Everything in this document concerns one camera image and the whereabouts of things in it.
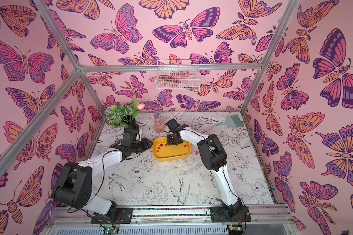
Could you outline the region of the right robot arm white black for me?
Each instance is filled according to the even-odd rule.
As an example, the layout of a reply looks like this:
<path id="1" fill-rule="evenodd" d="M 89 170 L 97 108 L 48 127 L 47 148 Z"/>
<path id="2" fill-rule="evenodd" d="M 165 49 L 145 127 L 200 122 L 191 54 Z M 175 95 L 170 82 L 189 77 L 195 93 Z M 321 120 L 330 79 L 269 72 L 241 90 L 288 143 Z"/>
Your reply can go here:
<path id="1" fill-rule="evenodd" d="M 245 212 L 245 205 L 236 194 L 230 180 L 227 153 L 217 135 L 198 133 L 187 125 L 169 127 L 168 129 L 170 132 L 167 135 L 168 145 L 176 146 L 187 141 L 198 148 L 203 165 L 211 172 L 218 186 L 226 219 L 229 221 L 239 219 L 240 214 Z"/>

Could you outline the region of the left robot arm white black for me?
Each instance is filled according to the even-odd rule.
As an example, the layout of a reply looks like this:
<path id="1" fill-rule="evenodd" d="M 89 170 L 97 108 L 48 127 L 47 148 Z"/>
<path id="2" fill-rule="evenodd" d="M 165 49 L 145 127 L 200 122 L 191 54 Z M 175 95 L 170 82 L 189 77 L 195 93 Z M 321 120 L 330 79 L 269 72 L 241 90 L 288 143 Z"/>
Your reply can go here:
<path id="1" fill-rule="evenodd" d="M 52 199 L 75 208 L 106 215 L 116 208 L 116 203 L 93 193 L 93 179 L 111 166 L 127 160 L 133 153 L 139 155 L 153 146 L 144 138 L 135 143 L 120 140 L 107 151 L 89 160 L 66 163 L 52 191 Z"/>

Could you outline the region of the yellow plastic storage tray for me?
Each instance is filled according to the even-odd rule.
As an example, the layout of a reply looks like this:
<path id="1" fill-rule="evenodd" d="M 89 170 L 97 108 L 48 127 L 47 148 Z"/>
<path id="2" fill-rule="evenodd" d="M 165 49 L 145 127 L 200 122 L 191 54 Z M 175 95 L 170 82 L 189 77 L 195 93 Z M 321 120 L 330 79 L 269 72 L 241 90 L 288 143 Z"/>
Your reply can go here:
<path id="1" fill-rule="evenodd" d="M 159 162 L 185 159 L 190 153 L 191 146 L 187 141 L 177 146 L 169 145 L 166 137 L 160 137 L 153 141 L 153 156 Z"/>

